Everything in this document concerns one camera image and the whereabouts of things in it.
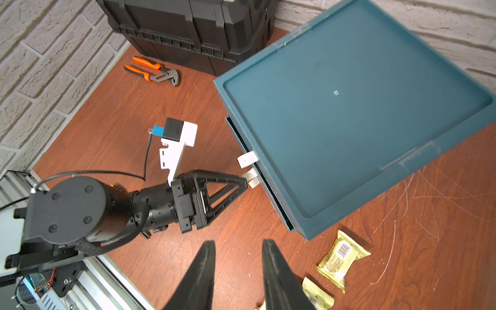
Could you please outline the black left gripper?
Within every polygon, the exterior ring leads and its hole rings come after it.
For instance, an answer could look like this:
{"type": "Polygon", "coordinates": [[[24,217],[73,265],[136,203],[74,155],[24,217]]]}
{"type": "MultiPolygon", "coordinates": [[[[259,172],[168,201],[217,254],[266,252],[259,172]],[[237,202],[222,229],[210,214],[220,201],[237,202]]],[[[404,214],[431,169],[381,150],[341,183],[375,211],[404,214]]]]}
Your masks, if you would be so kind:
{"type": "Polygon", "coordinates": [[[181,232],[209,226],[248,188],[241,176],[209,170],[184,173],[170,184],[181,232]]]}

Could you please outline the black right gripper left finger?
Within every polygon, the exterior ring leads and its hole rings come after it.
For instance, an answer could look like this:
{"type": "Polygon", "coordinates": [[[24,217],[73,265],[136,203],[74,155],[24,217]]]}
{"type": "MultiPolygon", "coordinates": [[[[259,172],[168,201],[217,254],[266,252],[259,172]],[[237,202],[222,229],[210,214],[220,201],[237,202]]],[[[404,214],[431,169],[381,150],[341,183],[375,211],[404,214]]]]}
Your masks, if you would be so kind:
{"type": "Polygon", "coordinates": [[[164,309],[212,309],[216,248],[205,241],[164,309]]]}

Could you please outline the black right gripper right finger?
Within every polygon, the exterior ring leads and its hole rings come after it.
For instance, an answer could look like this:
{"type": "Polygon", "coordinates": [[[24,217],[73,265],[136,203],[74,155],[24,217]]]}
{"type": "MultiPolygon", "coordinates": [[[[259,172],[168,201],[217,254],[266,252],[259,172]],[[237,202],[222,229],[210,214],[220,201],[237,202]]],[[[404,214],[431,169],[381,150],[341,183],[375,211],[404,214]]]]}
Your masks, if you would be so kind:
{"type": "Polygon", "coordinates": [[[315,309],[274,240],[262,245],[266,309],[315,309]]]}

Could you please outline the yellow cookie packet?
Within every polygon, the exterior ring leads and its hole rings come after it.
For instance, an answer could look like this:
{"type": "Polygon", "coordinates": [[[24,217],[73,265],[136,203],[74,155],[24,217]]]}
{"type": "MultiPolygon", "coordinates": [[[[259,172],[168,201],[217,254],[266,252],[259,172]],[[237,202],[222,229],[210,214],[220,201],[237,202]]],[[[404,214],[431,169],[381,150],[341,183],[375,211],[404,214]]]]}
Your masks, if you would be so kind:
{"type": "Polygon", "coordinates": [[[335,300],[310,279],[294,276],[264,280],[265,299],[256,309],[331,309],[335,300]]]}
{"type": "Polygon", "coordinates": [[[370,255],[363,246],[339,230],[332,249],[316,266],[316,270],[345,294],[345,277],[351,265],[370,255]]]}

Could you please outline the teal drawer cabinet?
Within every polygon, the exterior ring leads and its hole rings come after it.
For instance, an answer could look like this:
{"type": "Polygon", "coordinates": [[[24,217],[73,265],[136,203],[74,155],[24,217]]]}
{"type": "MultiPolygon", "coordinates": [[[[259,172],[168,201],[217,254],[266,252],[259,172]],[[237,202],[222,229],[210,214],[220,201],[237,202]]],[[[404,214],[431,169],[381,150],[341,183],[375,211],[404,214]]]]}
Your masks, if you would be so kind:
{"type": "Polygon", "coordinates": [[[214,84],[306,240],[495,121],[489,90],[371,1],[339,2],[214,84]]]}

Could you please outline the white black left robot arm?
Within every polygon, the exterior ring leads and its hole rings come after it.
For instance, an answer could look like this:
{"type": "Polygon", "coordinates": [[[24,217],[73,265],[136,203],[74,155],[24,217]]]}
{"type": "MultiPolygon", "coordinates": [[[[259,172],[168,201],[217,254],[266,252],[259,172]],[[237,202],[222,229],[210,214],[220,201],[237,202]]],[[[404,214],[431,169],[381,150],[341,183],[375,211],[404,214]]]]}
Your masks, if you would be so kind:
{"type": "Polygon", "coordinates": [[[93,170],[60,173],[56,179],[49,191],[34,184],[23,198],[25,207],[21,200],[5,205],[23,228],[19,249],[1,261],[2,286],[106,254],[173,223],[184,233],[207,227],[247,190],[245,178],[206,170],[133,192],[95,179],[93,170]]]}

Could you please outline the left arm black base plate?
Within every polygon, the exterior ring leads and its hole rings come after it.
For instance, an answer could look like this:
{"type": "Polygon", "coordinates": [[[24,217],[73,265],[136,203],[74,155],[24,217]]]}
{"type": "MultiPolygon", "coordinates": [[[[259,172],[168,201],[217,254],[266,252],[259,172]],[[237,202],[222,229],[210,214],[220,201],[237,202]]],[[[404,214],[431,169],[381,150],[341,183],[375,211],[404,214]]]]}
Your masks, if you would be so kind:
{"type": "Polygon", "coordinates": [[[55,271],[50,289],[53,289],[59,298],[63,298],[73,288],[84,267],[85,265],[83,262],[76,262],[69,265],[46,270],[41,274],[47,280],[50,280],[52,272],[55,271]]]}

